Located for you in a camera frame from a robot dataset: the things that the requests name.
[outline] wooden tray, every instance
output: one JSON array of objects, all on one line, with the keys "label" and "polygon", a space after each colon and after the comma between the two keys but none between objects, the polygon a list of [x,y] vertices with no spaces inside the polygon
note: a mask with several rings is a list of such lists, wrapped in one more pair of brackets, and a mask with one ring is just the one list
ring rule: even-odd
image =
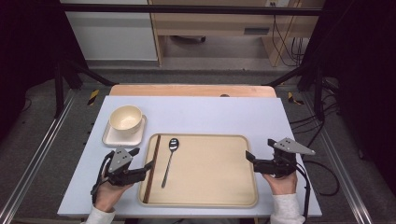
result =
[{"label": "wooden tray", "polygon": [[[173,137],[179,148],[162,188]],[[139,199],[147,205],[252,206],[258,195],[246,150],[248,140],[241,135],[155,134],[146,157],[155,165],[140,185]]]}]

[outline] bowl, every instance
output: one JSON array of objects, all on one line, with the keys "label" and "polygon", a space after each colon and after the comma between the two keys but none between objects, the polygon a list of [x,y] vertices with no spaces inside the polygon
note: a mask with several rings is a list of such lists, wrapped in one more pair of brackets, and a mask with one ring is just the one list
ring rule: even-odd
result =
[{"label": "bowl", "polygon": [[110,115],[110,126],[119,133],[136,133],[142,123],[143,113],[134,105],[124,105]]}]

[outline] human hand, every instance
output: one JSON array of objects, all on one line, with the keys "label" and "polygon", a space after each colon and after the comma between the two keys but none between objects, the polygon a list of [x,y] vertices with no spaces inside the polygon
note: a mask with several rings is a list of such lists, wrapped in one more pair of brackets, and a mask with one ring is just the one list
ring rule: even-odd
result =
[{"label": "human hand", "polygon": [[262,174],[262,177],[268,182],[274,195],[293,194],[297,188],[297,174],[293,172],[290,175],[274,178],[270,175]]},{"label": "human hand", "polygon": [[106,213],[112,212],[113,206],[119,201],[123,192],[129,189],[132,185],[119,187],[113,186],[108,182],[103,183],[101,186],[99,186],[97,191],[95,208]]}]

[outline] light gray surface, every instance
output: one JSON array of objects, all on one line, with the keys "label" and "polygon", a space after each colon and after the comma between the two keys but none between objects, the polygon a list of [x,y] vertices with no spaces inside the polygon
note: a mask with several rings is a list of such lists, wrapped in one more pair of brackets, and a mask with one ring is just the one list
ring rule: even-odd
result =
[{"label": "light gray surface", "polygon": [[[83,217],[90,213],[92,201],[86,192],[92,188],[100,163],[111,150],[100,139],[111,112],[128,104],[138,106],[148,118],[139,145],[141,151],[134,157],[131,169],[144,165],[149,138],[155,133],[241,134],[248,139],[251,152],[257,158],[268,160],[273,158],[273,150],[266,145],[266,139],[292,138],[283,105],[277,98],[107,96],[64,195],[59,215]],[[256,179],[259,200],[249,209],[145,206],[137,199],[138,185],[125,192],[116,209],[120,217],[267,217],[273,212],[272,193],[269,186],[260,181],[261,175],[256,174]],[[304,181],[299,182],[297,192],[304,209]],[[321,215],[313,193],[309,214]]]}]

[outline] small plate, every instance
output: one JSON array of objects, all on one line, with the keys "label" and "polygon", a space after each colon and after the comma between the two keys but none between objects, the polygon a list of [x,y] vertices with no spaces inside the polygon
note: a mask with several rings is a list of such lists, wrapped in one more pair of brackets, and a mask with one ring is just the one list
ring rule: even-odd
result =
[{"label": "small plate", "polygon": [[143,138],[143,131],[147,123],[146,116],[143,115],[142,124],[136,133],[131,135],[120,135],[107,123],[105,133],[103,134],[102,141],[108,146],[137,146],[140,144]]}]

